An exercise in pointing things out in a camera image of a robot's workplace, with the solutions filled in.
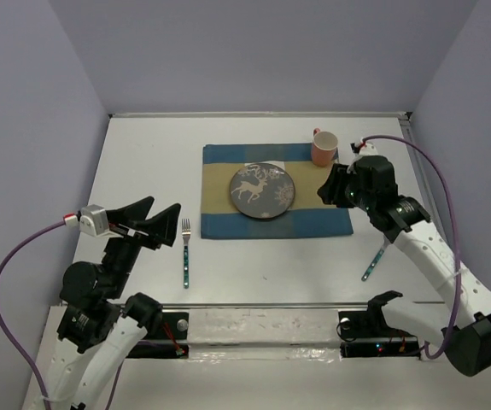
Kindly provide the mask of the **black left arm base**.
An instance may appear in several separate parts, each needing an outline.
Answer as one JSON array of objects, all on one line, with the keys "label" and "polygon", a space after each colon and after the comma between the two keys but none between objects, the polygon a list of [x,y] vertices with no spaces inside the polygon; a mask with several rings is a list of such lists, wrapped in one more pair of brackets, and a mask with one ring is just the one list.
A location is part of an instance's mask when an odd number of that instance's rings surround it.
[{"label": "black left arm base", "polygon": [[163,313],[163,320],[155,331],[146,337],[127,355],[128,359],[181,360],[189,357],[187,341],[189,313],[169,311]]}]

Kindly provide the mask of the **fork with green handle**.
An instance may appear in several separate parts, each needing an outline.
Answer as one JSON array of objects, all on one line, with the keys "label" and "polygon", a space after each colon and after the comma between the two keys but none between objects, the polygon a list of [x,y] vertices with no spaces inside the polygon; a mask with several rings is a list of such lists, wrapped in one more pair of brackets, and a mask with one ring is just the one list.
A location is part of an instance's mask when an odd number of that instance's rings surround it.
[{"label": "fork with green handle", "polygon": [[181,235],[183,239],[183,286],[185,289],[190,287],[190,237],[191,227],[189,219],[182,219],[181,221]]}]

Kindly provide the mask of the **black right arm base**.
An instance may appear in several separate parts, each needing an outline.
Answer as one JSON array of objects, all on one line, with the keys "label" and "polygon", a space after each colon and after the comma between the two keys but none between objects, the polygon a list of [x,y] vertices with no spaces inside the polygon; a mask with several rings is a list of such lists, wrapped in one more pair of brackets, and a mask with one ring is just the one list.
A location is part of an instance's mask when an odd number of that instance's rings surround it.
[{"label": "black right arm base", "polygon": [[414,357],[421,358],[423,348],[418,339],[403,330],[391,328],[382,308],[403,295],[395,290],[372,297],[365,310],[339,313],[336,334],[341,340],[343,359]]}]

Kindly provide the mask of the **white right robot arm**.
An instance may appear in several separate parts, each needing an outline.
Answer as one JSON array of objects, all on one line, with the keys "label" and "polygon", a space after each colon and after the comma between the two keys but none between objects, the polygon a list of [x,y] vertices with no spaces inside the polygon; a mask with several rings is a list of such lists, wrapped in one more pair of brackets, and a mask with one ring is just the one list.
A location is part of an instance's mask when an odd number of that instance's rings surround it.
[{"label": "white right robot arm", "polygon": [[334,165],[318,195],[326,205],[365,211],[449,309],[438,314],[389,290],[368,301],[359,326],[376,335],[389,330],[410,333],[441,348],[468,377],[491,366],[491,291],[458,261],[424,207],[399,193],[394,167],[385,157],[368,155],[350,166]]}]

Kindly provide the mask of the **grey reindeer plate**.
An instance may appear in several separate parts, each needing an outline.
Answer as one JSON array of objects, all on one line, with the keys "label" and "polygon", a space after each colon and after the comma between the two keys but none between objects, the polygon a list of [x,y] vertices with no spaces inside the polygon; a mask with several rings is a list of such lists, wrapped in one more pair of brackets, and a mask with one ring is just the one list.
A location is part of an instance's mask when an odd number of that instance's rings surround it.
[{"label": "grey reindeer plate", "polygon": [[257,220],[283,215],[295,200],[295,183],[291,176],[268,162],[240,168],[231,179],[229,191],[237,211]]}]

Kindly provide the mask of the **pink mug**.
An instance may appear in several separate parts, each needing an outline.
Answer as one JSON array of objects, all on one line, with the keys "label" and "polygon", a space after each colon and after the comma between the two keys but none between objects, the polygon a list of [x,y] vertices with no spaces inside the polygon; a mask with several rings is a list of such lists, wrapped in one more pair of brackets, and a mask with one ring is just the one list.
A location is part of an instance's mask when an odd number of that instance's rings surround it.
[{"label": "pink mug", "polygon": [[319,128],[313,130],[311,159],[315,166],[329,166],[335,160],[337,148],[338,138],[336,135],[331,132],[321,131]]}]

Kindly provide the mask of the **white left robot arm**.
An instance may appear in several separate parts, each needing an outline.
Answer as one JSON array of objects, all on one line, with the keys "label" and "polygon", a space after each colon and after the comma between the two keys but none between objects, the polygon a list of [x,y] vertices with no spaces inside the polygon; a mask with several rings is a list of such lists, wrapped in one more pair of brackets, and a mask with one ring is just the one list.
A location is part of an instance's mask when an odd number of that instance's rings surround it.
[{"label": "white left robot arm", "polygon": [[145,337],[169,328],[162,305],[145,295],[123,293],[141,249],[173,246],[181,206],[174,203],[154,216],[152,196],[124,206],[81,208],[65,217],[91,237],[106,237],[100,262],[78,261],[63,274],[60,298],[66,304],[56,330],[45,390],[33,409],[92,409],[109,379]]}]

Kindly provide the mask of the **blue tan checked placemat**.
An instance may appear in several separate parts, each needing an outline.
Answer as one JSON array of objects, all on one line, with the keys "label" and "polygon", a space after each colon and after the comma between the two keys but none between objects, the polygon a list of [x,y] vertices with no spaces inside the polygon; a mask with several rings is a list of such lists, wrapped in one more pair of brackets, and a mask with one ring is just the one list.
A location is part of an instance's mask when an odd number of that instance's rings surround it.
[{"label": "blue tan checked placemat", "polygon": [[[257,220],[238,211],[231,180],[241,168],[275,163],[295,184],[295,200],[283,215]],[[206,239],[297,239],[354,233],[345,208],[326,206],[318,188],[330,169],[311,162],[309,143],[208,144],[202,149],[201,237]]]}]

